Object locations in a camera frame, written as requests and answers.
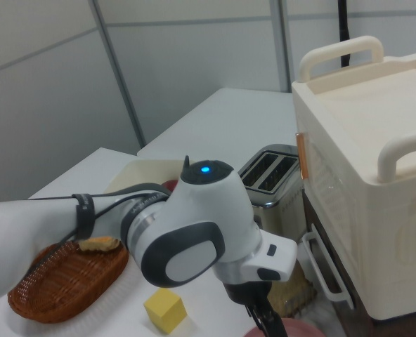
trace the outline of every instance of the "cable strap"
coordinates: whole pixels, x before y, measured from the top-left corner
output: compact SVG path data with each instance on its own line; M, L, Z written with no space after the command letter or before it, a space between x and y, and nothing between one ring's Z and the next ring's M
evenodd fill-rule
M85 240L93 234L94 224L96 223L96 211L94 201L89 194L73 194L72 198L77 199L79 204L77 210L77 233L76 240Z

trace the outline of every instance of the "toaster slot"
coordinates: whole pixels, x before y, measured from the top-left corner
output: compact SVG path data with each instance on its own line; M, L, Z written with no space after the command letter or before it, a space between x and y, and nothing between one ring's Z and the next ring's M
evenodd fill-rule
M258 179L260 179L264 172L267 171L269 167L273 164L273 162L278 158L278 155L265 153L262 157L260 157L255 165L253 166L252 170L242 179L242 182L246 187L253 186Z
M272 191L280 180L291 170L297 160L291 157L283 157L266 179L258 186L260 190Z

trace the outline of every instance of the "pink bowl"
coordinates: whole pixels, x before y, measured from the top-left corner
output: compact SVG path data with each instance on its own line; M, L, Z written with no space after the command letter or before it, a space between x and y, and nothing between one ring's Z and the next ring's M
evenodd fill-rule
M298 319L283 318L282 320L288 337L325 337L319 329ZM244 337L264 337L264 334L255 327L247 332Z

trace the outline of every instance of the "bread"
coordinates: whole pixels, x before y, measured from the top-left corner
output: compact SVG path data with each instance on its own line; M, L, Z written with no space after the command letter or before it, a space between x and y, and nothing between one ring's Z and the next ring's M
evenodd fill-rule
M111 251L119 246L119 240L113 237L94 237L79 242L81 251Z

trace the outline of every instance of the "white wall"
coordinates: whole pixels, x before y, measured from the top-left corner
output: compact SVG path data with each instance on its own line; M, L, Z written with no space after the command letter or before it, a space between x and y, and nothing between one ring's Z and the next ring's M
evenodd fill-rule
M139 150L88 1L0 1L0 201L99 147Z
M98 3L147 143L220 88L289 89L269 0Z
M298 76L301 58L311 49L339 42L337 1L283 0L289 18L293 69ZM348 0L350 37L372 35L380 39L385 55L416 53L416 0ZM351 64L368 60L352 55ZM339 59L319 65L314 74L340 67Z

